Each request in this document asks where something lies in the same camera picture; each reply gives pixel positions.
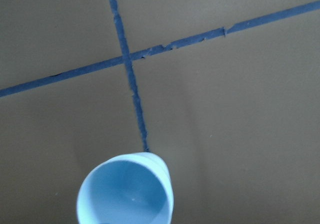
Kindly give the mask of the light blue cup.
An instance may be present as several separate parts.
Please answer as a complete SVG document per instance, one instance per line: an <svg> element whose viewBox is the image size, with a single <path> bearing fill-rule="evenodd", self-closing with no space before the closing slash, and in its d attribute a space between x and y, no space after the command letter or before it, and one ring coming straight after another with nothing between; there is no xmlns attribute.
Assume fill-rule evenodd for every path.
<svg viewBox="0 0 320 224"><path fill-rule="evenodd" d="M115 156L95 167L78 192L79 223L171 223L169 169L150 152Z"/></svg>

